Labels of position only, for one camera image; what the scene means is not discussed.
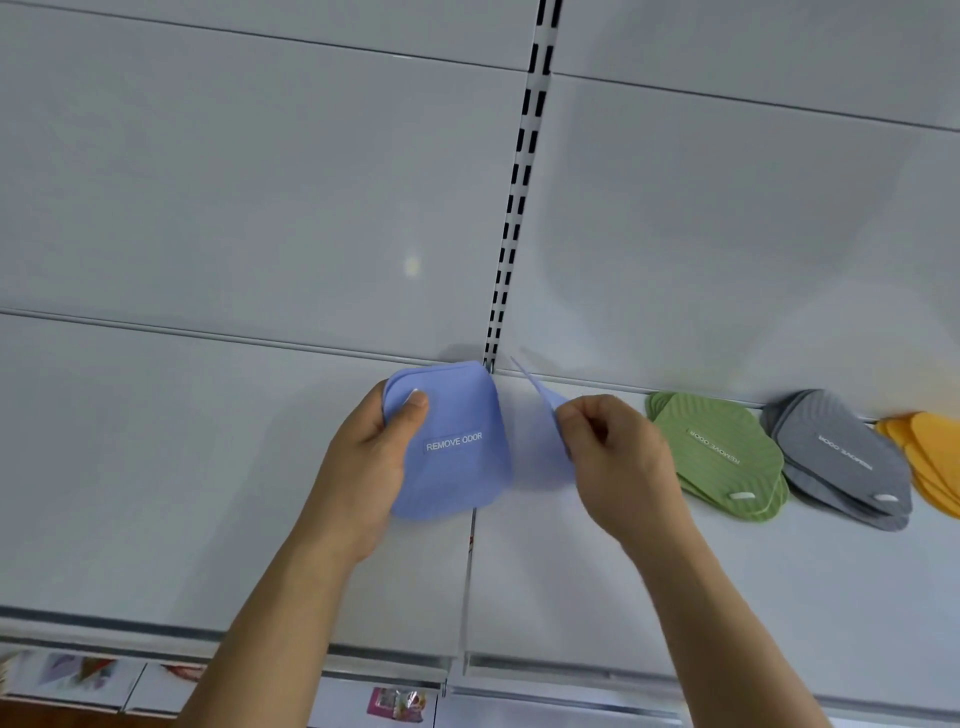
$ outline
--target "white wall panel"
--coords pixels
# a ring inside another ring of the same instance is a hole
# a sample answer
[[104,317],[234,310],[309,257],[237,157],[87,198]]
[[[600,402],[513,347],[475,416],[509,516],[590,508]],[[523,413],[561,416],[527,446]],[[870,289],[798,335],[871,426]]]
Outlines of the white wall panel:
[[[397,364],[0,317],[0,604],[226,630]],[[334,642],[454,655],[470,514],[394,521]]]
[[479,357],[524,78],[0,6],[0,305]]
[[537,0],[57,0],[108,12],[524,70]]
[[563,77],[543,119],[501,354],[960,416],[955,133]]
[[953,0],[567,0],[554,70],[960,127]]
[[[542,405],[524,379],[496,379],[508,431],[515,431],[517,418]],[[567,397],[601,391],[550,386]],[[642,406],[641,395],[614,394]],[[519,473],[530,471],[529,452],[514,449]],[[795,500],[765,524],[688,502],[727,574],[815,693],[960,711],[956,521],[919,497],[899,534]],[[592,522],[572,484],[544,489],[534,473],[477,512],[467,649],[674,672],[627,556]]]

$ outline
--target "hand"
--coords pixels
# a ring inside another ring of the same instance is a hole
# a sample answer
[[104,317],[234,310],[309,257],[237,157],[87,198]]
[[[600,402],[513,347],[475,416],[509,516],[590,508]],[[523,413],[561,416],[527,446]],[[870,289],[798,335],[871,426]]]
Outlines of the hand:
[[427,396],[413,392],[388,425],[377,384],[344,420],[326,449],[293,537],[323,543],[353,567],[373,553],[390,521],[410,439],[426,419]]
[[624,547],[689,518],[673,455],[660,430],[613,395],[580,397],[557,421],[590,517]]

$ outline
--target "yellow insole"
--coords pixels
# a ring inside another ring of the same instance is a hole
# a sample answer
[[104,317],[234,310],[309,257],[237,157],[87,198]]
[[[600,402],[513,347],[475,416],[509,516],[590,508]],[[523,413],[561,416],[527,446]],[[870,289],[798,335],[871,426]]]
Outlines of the yellow insole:
[[[918,435],[913,424],[920,418],[921,431],[924,435]],[[883,420],[876,424],[876,431],[881,435],[893,440],[903,454],[906,455],[914,474],[914,487],[924,497],[930,505],[937,510],[960,519],[960,478],[950,480],[943,477],[943,473],[938,469],[934,461],[928,456],[927,450],[919,442],[921,437],[929,440],[931,450],[938,453],[942,460],[950,462],[949,441],[952,439],[949,435],[950,427],[944,426],[941,422],[946,418],[940,418],[936,415],[930,415],[934,418],[932,421],[921,415],[911,415],[903,418],[891,418]],[[953,425],[952,421],[946,420],[948,425]],[[952,442],[960,442],[960,439],[952,439]],[[956,461],[956,455],[952,455],[953,461]]]
[[910,418],[917,445],[951,490],[960,491],[960,422],[929,412]]

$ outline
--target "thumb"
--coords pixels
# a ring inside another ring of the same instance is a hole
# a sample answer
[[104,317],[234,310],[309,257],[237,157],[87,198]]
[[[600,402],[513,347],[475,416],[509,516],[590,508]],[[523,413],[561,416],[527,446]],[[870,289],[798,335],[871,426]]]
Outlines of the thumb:
[[402,457],[410,444],[410,439],[417,434],[417,430],[426,420],[429,409],[430,402],[426,393],[415,389],[387,423],[378,439],[385,448],[397,450]]
[[601,448],[593,427],[576,406],[568,402],[558,407],[556,414],[557,424],[560,425],[560,432],[574,463],[590,457]]

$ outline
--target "fingernail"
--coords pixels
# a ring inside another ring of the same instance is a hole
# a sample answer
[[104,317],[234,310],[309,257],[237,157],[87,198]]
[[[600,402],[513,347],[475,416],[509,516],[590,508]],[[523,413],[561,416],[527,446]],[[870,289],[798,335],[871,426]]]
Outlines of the fingernail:
[[409,395],[404,404],[413,404],[415,407],[423,407],[426,404],[426,393],[415,389]]

